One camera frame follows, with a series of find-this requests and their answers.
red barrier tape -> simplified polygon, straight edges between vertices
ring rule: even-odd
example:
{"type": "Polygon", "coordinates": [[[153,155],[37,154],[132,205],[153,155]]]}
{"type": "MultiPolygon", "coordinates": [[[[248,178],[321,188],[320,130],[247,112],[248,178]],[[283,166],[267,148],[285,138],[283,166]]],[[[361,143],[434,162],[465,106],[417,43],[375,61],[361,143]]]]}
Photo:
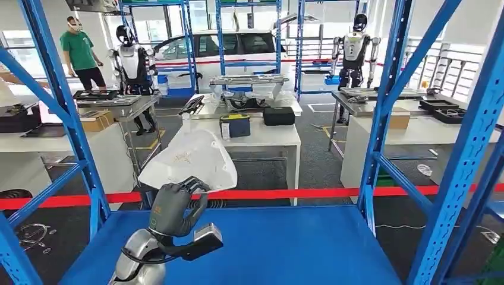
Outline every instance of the red barrier tape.
{"type": "MultiPolygon", "coordinates": [[[[438,186],[418,186],[417,189],[424,195],[437,193],[438,186]]],[[[469,189],[474,192],[475,185],[469,189]]],[[[504,183],[497,184],[495,192],[504,192],[504,183]]],[[[226,190],[209,194],[210,199],[224,200],[255,200],[255,199],[286,199],[286,198],[342,198],[357,196],[358,188],[308,188],[297,190],[226,190]]],[[[406,192],[401,187],[377,187],[374,196],[404,196],[406,192]]],[[[113,203],[140,202],[140,193],[115,193],[106,194],[107,201],[113,203]]],[[[193,195],[193,199],[198,199],[198,195],[193,195]]],[[[16,210],[24,206],[30,198],[0,199],[0,210],[16,210]]],[[[49,197],[40,208],[58,208],[89,206],[91,200],[88,195],[69,195],[49,197]]]]}

humanoid robot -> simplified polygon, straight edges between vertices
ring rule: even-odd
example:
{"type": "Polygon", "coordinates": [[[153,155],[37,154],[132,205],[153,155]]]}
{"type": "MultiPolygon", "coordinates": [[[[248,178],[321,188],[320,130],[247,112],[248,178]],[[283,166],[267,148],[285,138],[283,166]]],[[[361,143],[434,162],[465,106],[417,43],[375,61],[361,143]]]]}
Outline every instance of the humanoid robot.
{"type": "MultiPolygon", "coordinates": [[[[109,57],[114,63],[114,75],[120,83],[121,94],[148,96],[157,94],[159,90],[155,75],[158,74],[158,71],[155,65],[154,51],[145,50],[136,43],[129,27],[117,27],[115,35],[122,44],[117,50],[109,50],[109,57]],[[146,61],[149,62],[149,69],[146,67],[146,61]]],[[[149,130],[144,129],[140,117],[136,117],[134,122],[138,127],[137,135],[156,130],[156,124],[148,109],[143,112],[143,115],[150,128],[149,130]]]]}
{"type": "MultiPolygon", "coordinates": [[[[362,66],[364,65],[364,57],[369,43],[372,44],[371,58],[369,60],[369,77],[367,80],[367,88],[371,87],[374,77],[374,68],[376,66],[376,58],[378,56],[378,46],[381,42],[379,37],[371,38],[364,32],[367,25],[367,17],[364,14],[358,14],[354,18],[353,31],[346,34],[344,37],[334,38],[334,47],[332,52],[332,64],[330,77],[335,75],[336,63],[340,55],[340,47],[343,46],[343,68],[339,72],[338,90],[342,87],[348,87],[350,79],[352,79],[351,87],[360,87],[363,81],[362,66]]],[[[339,118],[337,123],[345,123],[343,118],[344,108],[339,107],[339,118]]]]}

car window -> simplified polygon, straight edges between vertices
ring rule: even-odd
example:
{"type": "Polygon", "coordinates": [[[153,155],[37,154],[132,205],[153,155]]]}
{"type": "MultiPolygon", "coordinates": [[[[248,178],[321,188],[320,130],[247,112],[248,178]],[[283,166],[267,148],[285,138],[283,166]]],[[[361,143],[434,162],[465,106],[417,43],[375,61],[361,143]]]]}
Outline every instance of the car window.
{"type": "Polygon", "coordinates": [[[271,34],[242,34],[241,41],[245,54],[275,52],[271,34]]]}
{"type": "MultiPolygon", "coordinates": [[[[224,54],[236,55],[238,50],[238,40],[235,34],[224,34],[224,54]]],[[[219,41],[216,34],[200,36],[198,57],[219,55],[219,41]]]]}
{"type": "Polygon", "coordinates": [[[162,61],[181,58],[187,58],[187,49],[185,48],[185,39],[183,37],[163,46],[156,54],[156,59],[162,61]]]}

cable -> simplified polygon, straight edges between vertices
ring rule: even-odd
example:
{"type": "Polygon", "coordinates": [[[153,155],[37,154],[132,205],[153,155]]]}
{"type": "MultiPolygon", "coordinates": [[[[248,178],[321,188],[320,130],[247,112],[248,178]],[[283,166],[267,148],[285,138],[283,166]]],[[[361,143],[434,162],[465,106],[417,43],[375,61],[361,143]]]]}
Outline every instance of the cable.
{"type": "MultiPolygon", "coordinates": [[[[391,225],[389,225],[389,224],[379,224],[379,225],[378,225],[378,226],[376,226],[376,227],[388,227],[388,228],[390,228],[390,229],[402,229],[402,228],[404,228],[404,227],[405,227],[405,228],[407,228],[407,229],[421,230],[421,229],[425,228],[425,226],[426,226],[426,225],[423,225],[423,226],[421,226],[421,227],[414,227],[414,226],[410,226],[410,225],[407,225],[407,224],[402,224],[402,225],[400,225],[400,226],[391,226],[391,225]]],[[[486,231],[488,231],[488,232],[492,233],[493,235],[495,235],[496,237],[500,238],[500,236],[499,236],[496,232],[494,232],[494,231],[490,230],[490,229],[489,229],[489,228],[487,228],[487,227],[484,227],[484,226],[476,226],[476,227],[478,227],[478,228],[480,228],[480,229],[483,229],[483,230],[486,230],[486,231]]]]}
{"type": "Polygon", "coordinates": [[[150,264],[150,265],[163,264],[163,263],[167,263],[169,261],[172,261],[172,260],[178,258],[178,256],[170,256],[170,257],[167,257],[164,259],[158,259],[158,260],[142,260],[142,259],[139,259],[139,258],[132,256],[131,253],[129,252],[129,250],[127,250],[126,248],[121,248],[121,252],[124,255],[126,255],[127,258],[133,260],[134,262],[140,263],[140,264],[150,264]]]}

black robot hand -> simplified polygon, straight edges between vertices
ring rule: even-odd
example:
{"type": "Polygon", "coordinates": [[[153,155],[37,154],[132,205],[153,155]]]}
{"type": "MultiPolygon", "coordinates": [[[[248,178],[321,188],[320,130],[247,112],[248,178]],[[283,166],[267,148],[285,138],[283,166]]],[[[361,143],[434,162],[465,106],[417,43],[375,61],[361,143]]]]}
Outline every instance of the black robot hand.
{"type": "Polygon", "coordinates": [[[184,217],[185,210],[191,201],[191,195],[198,189],[205,193],[210,188],[194,176],[178,184],[163,185],[154,200],[150,213],[149,229],[165,236],[188,235],[208,203],[208,196],[202,194],[198,207],[184,217]]]}

